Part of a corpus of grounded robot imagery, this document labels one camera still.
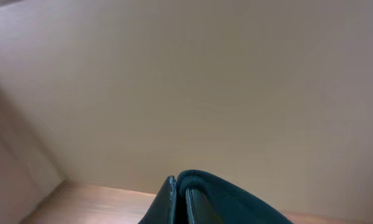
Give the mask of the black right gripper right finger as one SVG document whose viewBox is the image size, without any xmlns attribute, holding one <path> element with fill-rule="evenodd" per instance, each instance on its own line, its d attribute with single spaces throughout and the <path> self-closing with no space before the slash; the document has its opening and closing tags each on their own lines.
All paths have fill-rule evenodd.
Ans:
<svg viewBox="0 0 373 224">
<path fill-rule="evenodd" d="M 189 224 L 223 224 L 207 196 L 198 189 L 186 189 L 186 210 Z"/>
</svg>

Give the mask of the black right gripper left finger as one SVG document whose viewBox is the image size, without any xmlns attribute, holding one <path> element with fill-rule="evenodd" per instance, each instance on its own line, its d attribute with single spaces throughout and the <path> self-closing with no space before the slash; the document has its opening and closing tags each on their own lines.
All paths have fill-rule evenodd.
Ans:
<svg viewBox="0 0 373 224">
<path fill-rule="evenodd" d="M 174 224 L 177 206 L 177 184 L 168 176 L 139 224 Z"/>
</svg>

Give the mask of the black polo shirt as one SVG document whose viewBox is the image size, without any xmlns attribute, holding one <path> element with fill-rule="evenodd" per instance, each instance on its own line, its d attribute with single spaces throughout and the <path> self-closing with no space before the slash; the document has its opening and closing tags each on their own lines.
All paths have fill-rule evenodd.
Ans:
<svg viewBox="0 0 373 224">
<path fill-rule="evenodd" d="M 177 217 L 188 222 L 186 189 L 202 191 L 223 223 L 292 224 L 292 222 L 244 189 L 202 170 L 186 170 L 177 177 Z"/>
</svg>

